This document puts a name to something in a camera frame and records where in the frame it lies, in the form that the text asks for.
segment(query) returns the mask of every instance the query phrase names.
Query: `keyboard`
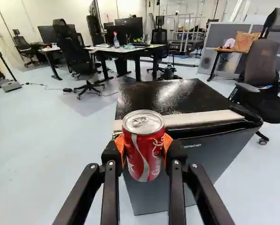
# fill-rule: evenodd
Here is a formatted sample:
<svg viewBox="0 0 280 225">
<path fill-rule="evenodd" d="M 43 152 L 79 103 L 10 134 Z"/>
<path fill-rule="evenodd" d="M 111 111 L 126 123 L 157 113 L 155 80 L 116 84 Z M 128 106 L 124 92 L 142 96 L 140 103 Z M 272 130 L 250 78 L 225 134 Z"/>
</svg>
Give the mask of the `keyboard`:
<svg viewBox="0 0 280 225">
<path fill-rule="evenodd" d="M 100 44 L 100 45 L 95 45 L 96 47 L 101 47 L 101 48 L 109 48 L 111 47 L 110 45 L 108 44 Z"/>
<path fill-rule="evenodd" d="M 132 43 L 133 46 L 135 47 L 149 47 L 149 44 L 145 44 L 145 43 Z"/>
</svg>

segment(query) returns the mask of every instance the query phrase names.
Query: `desk leg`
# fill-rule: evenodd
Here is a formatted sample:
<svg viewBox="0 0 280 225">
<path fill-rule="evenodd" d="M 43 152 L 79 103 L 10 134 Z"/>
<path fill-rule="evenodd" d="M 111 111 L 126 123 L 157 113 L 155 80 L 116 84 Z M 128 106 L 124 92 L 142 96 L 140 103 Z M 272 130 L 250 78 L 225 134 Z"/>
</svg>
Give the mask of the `desk leg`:
<svg viewBox="0 0 280 225">
<path fill-rule="evenodd" d="M 159 56 L 157 54 L 155 54 L 153 56 L 153 67 L 152 67 L 152 79 L 156 80 L 157 79 L 157 74 L 158 74 L 158 60 L 159 60 Z"/>
<path fill-rule="evenodd" d="M 101 56 L 100 58 L 101 58 L 100 62 L 101 62 L 101 66 L 102 66 L 102 71 L 103 71 L 104 79 L 97 80 L 94 83 L 102 83 L 104 81 L 108 81 L 108 80 L 111 80 L 111 79 L 114 78 L 113 76 L 108 76 L 105 57 Z"/>
<path fill-rule="evenodd" d="M 68 62 L 68 60 L 67 60 L 67 59 L 66 59 L 66 64 L 67 64 L 67 67 L 68 67 L 69 73 L 73 73 L 73 71 L 71 70 L 71 68 L 70 68 L 70 64 L 69 64 L 69 62 Z"/>
<path fill-rule="evenodd" d="M 131 71 L 127 71 L 127 60 L 117 59 L 115 60 L 116 68 L 117 68 L 117 76 L 121 77 L 127 74 L 130 74 Z"/>
<path fill-rule="evenodd" d="M 54 65 L 54 63 L 53 63 L 52 54 L 51 54 L 50 52 L 46 52 L 46 53 L 45 53 L 45 56 L 46 56 L 46 58 L 47 58 L 47 60 L 48 60 L 49 66 L 50 66 L 50 68 L 51 68 L 51 70 L 52 70 L 52 72 L 53 72 L 53 74 L 54 74 L 54 75 L 52 75 L 51 77 L 54 78 L 54 79 L 56 79 L 56 80 L 62 81 L 63 79 L 61 79 L 61 78 L 59 77 L 59 75 L 57 74 L 57 72 L 56 72 L 55 65 Z"/>
<path fill-rule="evenodd" d="M 136 81 L 141 81 L 140 57 L 135 58 Z"/>
<path fill-rule="evenodd" d="M 216 59 L 214 61 L 214 65 L 213 65 L 210 77 L 207 79 L 207 81 L 211 81 L 214 78 L 214 72 L 215 72 L 215 69 L 216 69 L 216 66 L 217 66 L 218 59 L 219 59 L 220 55 L 221 55 L 221 52 L 217 52 Z"/>
</svg>

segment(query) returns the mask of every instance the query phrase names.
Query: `black mini fridge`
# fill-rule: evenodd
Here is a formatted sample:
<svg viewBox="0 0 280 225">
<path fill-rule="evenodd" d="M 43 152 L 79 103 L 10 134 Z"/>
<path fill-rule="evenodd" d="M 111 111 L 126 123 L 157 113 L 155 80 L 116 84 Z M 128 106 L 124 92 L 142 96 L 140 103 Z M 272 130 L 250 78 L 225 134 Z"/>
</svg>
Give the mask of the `black mini fridge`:
<svg viewBox="0 0 280 225">
<path fill-rule="evenodd" d="M 199 79 L 123 83 L 115 119 L 122 120 L 127 113 L 139 109 L 154 110 L 162 115 L 229 109 L 244 117 L 237 121 L 166 128 L 173 139 L 182 141 L 188 162 L 202 164 L 213 184 L 263 124 L 260 117 L 231 103 Z M 127 164 L 123 176 L 135 215 L 168 210 L 169 178 L 164 167 L 158 177 L 149 182 L 134 180 Z M 185 187 L 184 192 L 185 205 L 194 205 L 191 191 Z"/>
</svg>

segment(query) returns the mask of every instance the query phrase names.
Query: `black office chair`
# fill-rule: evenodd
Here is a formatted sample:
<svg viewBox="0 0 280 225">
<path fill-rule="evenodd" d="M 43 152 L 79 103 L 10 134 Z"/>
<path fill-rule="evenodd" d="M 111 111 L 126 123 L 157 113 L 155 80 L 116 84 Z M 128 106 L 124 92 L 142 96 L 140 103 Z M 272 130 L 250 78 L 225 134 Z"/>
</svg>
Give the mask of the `black office chair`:
<svg viewBox="0 0 280 225">
<path fill-rule="evenodd" d="M 264 24 L 261 38 L 254 41 L 246 60 L 245 71 L 240 74 L 229 100 L 240 103 L 268 123 L 280 123 L 280 80 L 275 69 L 275 58 L 280 44 L 266 39 L 269 31 L 280 32 L 280 9 L 276 8 Z M 259 143 L 269 138 L 260 133 Z"/>
<path fill-rule="evenodd" d="M 77 34 L 67 26 L 65 20 L 53 20 L 53 28 L 57 35 L 57 45 L 63 51 L 63 54 L 71 69 L 79 75 L 89 75 L 96 73 L 97 69 L 95 67 L 93 58 L 91 58 L 89 53 L 83 49 L 80 41 L 78 40 Z M 74 91 L 82 89 L 82 91 L 77 96 L 78 99 L 81 99 L 81 95 L 84 94 L 87 90 L 94 90 L 98 94 L 100 94 L 100 91 L 95 87 L 105 88 L 105 85 L 92 84 L 87 81 L 86 85 L 74 88 Z"/>
<path fill-rule="evenodd" d="M 152 35 L 151 35 L 151 44 L 160 44 L 160 45 L 167 45 L 168 40 L 167 40 L 167 30 L 162 28 L 162 25 L 164 25 L 164 17 L 163 16 L 157 16 L 156 17 L 156 24 L 157 24 L 157 29 L 152 30 Z M 165 59 L 168 57 L 170 51 L 170 47 L 162 52 L 161 55 L 158 56 L 158 62 L 161 62 L 162 59 Z M 158 71 L 161 71 L 162 73 L 164 72 L 164 68 L 157 67 Z"/>
<path fill-rule="evenodd" d="M 28 67 L 30 64 L 36 65 L 39 62 L 38 61 L 34 61 L 32 59 L 32 57 L 34 57 L 37 53 L 37 50 L 32 49 L 31 45 L 27 43 L 27 41 L 25 40 L 25 38 L 23 36 L 19 36 L 20 31 L 18 29 L 14 29 L 14 42 L 15 42 L 15 47 L 17 49 L 17 51 L 19 52 L 20 55 L 29 58 L 30 61 L 27 63 L 24 63 L 25 67 Z"/>
</svg>

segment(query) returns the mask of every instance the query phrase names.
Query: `coca-cola can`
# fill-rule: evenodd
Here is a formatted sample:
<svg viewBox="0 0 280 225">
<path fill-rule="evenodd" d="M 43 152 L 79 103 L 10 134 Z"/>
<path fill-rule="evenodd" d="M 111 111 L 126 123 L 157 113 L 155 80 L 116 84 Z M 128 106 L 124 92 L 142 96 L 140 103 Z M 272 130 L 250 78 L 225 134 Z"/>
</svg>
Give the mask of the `coca-cola can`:
<svg viewBox="0 0 280 225">
<path fill-rule="evenodd" d="M 161 114 L 136 110 L 123 118 L 125 151 L 130 175 L 138 181 L 155 179 L 161 169 L 165 126 Z"/>
</svg>

